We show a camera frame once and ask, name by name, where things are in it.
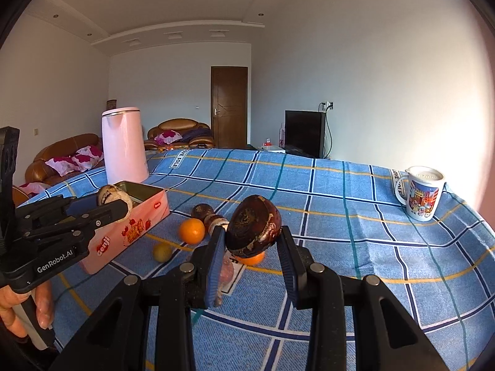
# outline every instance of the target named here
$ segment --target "ceiling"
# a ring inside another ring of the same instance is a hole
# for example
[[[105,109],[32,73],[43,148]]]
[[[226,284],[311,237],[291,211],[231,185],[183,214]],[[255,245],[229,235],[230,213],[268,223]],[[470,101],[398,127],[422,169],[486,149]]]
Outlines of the ceiling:
[[[27,13],[113,55],[168,43],[250,42],[284,1],[33,0]],[[172,32],[182,33],[170,37]]]

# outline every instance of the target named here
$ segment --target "white label on tablecloth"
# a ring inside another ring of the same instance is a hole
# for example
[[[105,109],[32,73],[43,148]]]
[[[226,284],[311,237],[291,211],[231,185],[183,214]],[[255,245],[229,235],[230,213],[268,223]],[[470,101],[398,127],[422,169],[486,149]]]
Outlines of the white label on tablecloth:
[[[390,168],[389,170],[390,170],[390,177],[392,177],[392,189],[393,189],[393,191],[395,191],[395,186],[397,185],[397,181],[399,180],[399,178],[402,175],[400,174],[399,170],[394,170],[392,168]],[[403,196],[404,199],[407,198],[405,196],[404,180],[399,183],[398,191],[399,191],[400,196]]]
[[[188,152],[189,152],[188,149],[180,151],[169,168],[179,168],[179,166],[181,165],[182,161],[184,160]]]
[[[231,296],[234,292],[237,283],[241,280],[241,276],[243,275],[244,269],[246,267],[238,262],[234,257],[230,256],[229,259],[232,261],[234,265],[234,277],[230,281],[230,283],[226,284],[222,287],[221,292],[226,296]]]

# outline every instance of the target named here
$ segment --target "door frame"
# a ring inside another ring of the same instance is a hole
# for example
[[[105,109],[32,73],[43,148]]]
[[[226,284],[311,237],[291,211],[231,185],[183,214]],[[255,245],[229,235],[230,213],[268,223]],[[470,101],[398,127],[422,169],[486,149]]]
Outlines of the door frame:
[[[210,69],[210,124],[211,124],[211,132],[213,134],[213,140],[215,142],[215,146],[218,146],[217,135],[215,134],[215,108],[213,104],[213,70],[217,68],[245,68],[247,71],[246,77],[246,146],[248,145],[248,104],[249,104],[249,67],[248,66],[211,66]]]

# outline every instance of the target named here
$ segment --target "pink tin box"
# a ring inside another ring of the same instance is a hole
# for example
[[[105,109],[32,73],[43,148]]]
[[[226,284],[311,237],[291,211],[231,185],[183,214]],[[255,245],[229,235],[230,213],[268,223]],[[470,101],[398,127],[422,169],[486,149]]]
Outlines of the pink tin box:
[[[163,188],[130,181],[115,186],[127,192],[133,200],[131,215],[96,230],[89,243],[90,254],[79,264],[92,275],[129,247],[133,242],[170,214],[167,194]]]

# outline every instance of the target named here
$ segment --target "white mug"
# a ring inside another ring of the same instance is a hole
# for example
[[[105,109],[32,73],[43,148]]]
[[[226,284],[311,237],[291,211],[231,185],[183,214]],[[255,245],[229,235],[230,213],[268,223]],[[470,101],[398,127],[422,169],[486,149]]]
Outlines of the white mug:
[[[406,170],[395,185],[395,196],[405,205],[406,213],[417,221],[428,221],[433,218],[444,189],[445,177],[434,168],[413,166]],[[409,189],[405,188],[405,199],[399,194],[401,181],[409,181]]]

